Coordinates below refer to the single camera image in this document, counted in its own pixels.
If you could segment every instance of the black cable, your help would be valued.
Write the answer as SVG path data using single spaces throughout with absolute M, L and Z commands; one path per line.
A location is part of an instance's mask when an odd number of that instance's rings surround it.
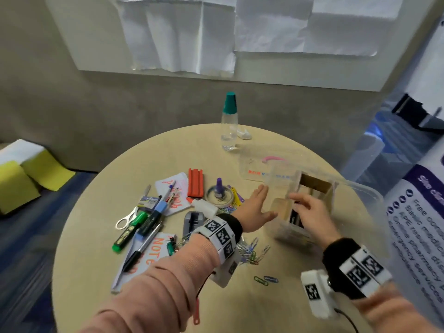
M 356 325 L 354 324 L 354 322 L 352 321 L 352 319 L 351 319 L 347 314 L 345 314 L 344 312 L 342 312 L 342 311 L 341 311 L 340 309 L 338 309 L 338 308 L 335 308 L 334 310 L 335 310 L 336 313 L 342 314 L 344 317 L 346 317 L 346 318 L 348 319 L 348 321 L 350 322 L 350 324 L 352 324 L 353 328 L 355 329 L 355 332 L 356 332 L 356 333 L 359 333 L 358 329 L 356 328 Z
M 199 291 L 197 291 L 196 298 L 199 297 L 199 293 L 200 293 L 200 291 L 202 291 L 203 285 L 205 285 L 205 283 L 207 282 L 208 278 L 209 278 L 212 274 L 216 274 L 216 273 L 213 271 L 211 274 L 208 275 L 207 278 L 205 278 L 205 281 L 203 282 L 203 284 L 202 284 L 202 286 L 200 287 Z

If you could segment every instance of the person's right arm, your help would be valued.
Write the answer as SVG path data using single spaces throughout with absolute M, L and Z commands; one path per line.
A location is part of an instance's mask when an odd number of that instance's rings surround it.
M 330 215 L 321 200 L 307 194 L 293 193 L 289 196 L 298 201 L 294 210 L 317 241 L 322 250 L 340 240 Z M 389 282 L 369 298 L 353 301 L 360 313 L 378 333 L 435 333 L 439 330 L 421 316 L 412 303 L 402 297 L 393 282 Z

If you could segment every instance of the round wooden table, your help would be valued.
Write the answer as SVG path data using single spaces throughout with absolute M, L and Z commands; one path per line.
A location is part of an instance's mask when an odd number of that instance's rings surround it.
M 250 126 L 247 129 L 253 139 L 238 139 L 240 147 L 274 144 L 307 150 L 279 134 Z M 221 177 L 247 198 L 259 183 L 241 178 L 238 158 L 238 151 L 222 149 L 219 124 L 205 124 L 156 135 L 100 172 L 75 204 L 57 247 L 52 300 L 58 331 L 80 329 L 99 305 L 112 297 L 111 285 L 124 258 L 124 254 L 111 250 L 119 235 L 114 225 L 134 208 L 148 184 L 152 184 L 150 195 L 155 196 L 157 180 L 198 168 L 203 170 L 205 188 Z M 321 157 L 313 154 L 312 158 L 319 169 L 338 175 Z M 187 211 L 168 217 L 162 231 L 181 235 Z M 321 268 L 318 259 L 270 238 L 264 229 L 244 237 L 248 242 L 258 237 L 259 250 L 267 244 L 271 249 L 259 265 L 241 265 L 225 289 L 208 281 L 199 296 L 201 324 L 195 326 L 189 321 L 187 332 L 353 332 L 344 318 L 323 321 L 310 311 L 300 276 L 303 271 Z M 265 287 L 253 279 L 264 275 L 278 278 L 279 283 Z M 348 299 L 335 297 L 361 333 L 371 331 Z

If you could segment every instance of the white scissors handle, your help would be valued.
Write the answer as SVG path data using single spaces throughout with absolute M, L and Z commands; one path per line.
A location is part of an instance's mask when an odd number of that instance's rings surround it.
M 135 207 L 135 208 L 133 209 L 133 211 L 132 211 L 131 213 L 129 213 L 126 217 L 121 218 L 120 220 L 118 220 L 117 223 L 115 224 L 115 228 L 116 228 L 117 230 L 123 230 L 123 229 L 125 229 L 126 227 L 128 227 L 129 224 L 130 224 L 131 222 L 133 222 L 133 220 L 137 217 L 137 212 L 138 212 L 138 210 L 139 210 L 139 207 Z M 123 222 L 123 221 L 125 221 L 125 225 L 124 225 L 123 227 L 119 228 L 119 224 L 120 224 L 121 222 Z

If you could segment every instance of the purple glue bottle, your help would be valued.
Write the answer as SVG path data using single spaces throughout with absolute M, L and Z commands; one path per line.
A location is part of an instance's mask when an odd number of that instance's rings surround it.
M 222 178 L 218 178 L 216 182 L 216 188 L 214 189 L 214 197 L 220 199 L 225 197 L 225 187 L 222 185 Z

